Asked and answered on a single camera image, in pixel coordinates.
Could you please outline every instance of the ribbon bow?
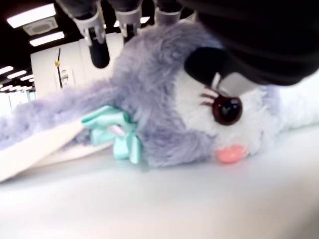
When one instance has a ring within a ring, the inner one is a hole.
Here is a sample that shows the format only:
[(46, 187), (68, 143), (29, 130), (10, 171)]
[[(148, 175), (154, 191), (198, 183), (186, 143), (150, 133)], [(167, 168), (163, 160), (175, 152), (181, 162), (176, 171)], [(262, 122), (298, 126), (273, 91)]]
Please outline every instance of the ribbon bow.
[(82, 124), (90, 130), (94, 146), (114, 140), (113, 154), (117, 160), (129, 158), (133, 164), (141, 161), (142, 143), (136, 136), (137, 125), (126, 112), (104, 106), (87, 115)]

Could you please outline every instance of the brown eye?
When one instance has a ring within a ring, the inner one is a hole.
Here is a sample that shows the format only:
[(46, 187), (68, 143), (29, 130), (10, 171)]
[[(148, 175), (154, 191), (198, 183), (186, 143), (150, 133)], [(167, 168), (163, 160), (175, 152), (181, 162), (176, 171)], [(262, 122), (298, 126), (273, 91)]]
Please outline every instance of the brown eye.
[(215, 121), (222, 125), (235, 124), (243, 113), (243, 104), (239, 98), (218, 96), (212, 104)]

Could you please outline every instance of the white fur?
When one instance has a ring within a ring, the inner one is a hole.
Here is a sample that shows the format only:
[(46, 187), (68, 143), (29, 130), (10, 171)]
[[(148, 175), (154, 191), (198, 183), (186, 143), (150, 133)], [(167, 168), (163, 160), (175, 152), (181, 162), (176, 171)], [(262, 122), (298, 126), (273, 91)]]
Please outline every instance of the white fur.
[(290, 87), (280, 87), (284, 130), (319, 122), (319, 71)]
[(176, 84), (176, 110), (182, 116), (188, 129), (196, 129), (214, 136), (215, 150), (233, 145), (241, 145), (246, 154), (254, 154), (266, 145), (274, 142), (279, 132), (279, 118), (271, 115), (263, 105), (265, 92), (254, 90), (241, 97), (244, 111), (241, 119), (234, 125), (218, 124), (212, 115), (211, 107), (200, 105), (207, 98), (200, 97), (202, 93), (214, 93), (180, 71)]

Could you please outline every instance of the white fabric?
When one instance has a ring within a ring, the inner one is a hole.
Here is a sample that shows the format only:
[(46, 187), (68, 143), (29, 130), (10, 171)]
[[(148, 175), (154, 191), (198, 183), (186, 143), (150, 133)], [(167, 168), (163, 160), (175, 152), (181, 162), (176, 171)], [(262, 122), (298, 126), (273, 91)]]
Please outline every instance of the white fabric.
[(108, 143), (99, 145), (99, 146), (92, 146), (92, 145), (76, 145), (72, 148), (63, 151), (57, 151), (52, 153), (51, 155), (47, 156), (46, 158), (42, 159), (38, 163), (32, 166), (32, 168), (52, 165), (56, 163), (66, 162), (78, 158), (85, 157), (87, 155), (93, 154), (95, 152), (101, 151), (105, 148), (110, 147), (113, 145), (113, 141)]
[(0, 182), (43, 160), (84, 129), (80, 120), (37, 133), (0, 151)]
[(301, 83), (280, 90), (284, 129), (319, 122), (319, 71)]

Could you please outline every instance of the metal bracket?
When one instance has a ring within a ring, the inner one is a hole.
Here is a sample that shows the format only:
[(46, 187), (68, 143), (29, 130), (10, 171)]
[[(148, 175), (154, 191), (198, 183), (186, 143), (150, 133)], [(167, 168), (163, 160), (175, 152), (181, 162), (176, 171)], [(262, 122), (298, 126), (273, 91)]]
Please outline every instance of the metal bracket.
[(177, 23), (180, 19), (181, 11), (177, 12), (165, 12), (160, 8), (155, 9), (155, 22), (158, 25), (171, 25)]
[(133, 26), (134, 35), (137, 35), (138, 29), (141, 28), (141, 10), (141, 5), (139, 5), (137, 9), (132, 11), (115, 11), (115, 16), (120, 23), (120, 29), (123, 37), (128, 37), (128, 25)]
[(80, 33), (84, 36), (84, 39), (88, 46), (92, 46), (92, 39), (90, 36), (90, 29), (94, 29), (95, 37), (100, 44), (105, 42), (105, 28), (104, 28), (104, 18), (100, 1), (96, 2), (96, 14), (86, 20), (78, 20), (73, 18), (75, 24), (80, 30)]
[(260, 85), (248, 80), (238, 72), (233, 72), (224, 79), (217, 73), (212, 82), (212, 88), (225, 97), (238, 97)]

